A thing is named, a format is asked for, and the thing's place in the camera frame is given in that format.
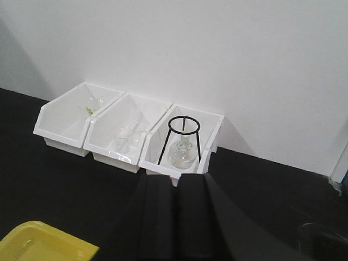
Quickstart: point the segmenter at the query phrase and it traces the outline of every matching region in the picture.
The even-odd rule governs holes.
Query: white panel
[[[220,146],[330,175],[348,141],[344,0],[0,0],[0,86],[88,80],[226,115]]]

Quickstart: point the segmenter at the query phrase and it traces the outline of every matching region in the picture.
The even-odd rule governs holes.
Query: glass flask
[[[171,163],[178,169],[189,169],[198,155],[196,145],[190,142],[189,135],[181,135],[181,140],[169,149]]]

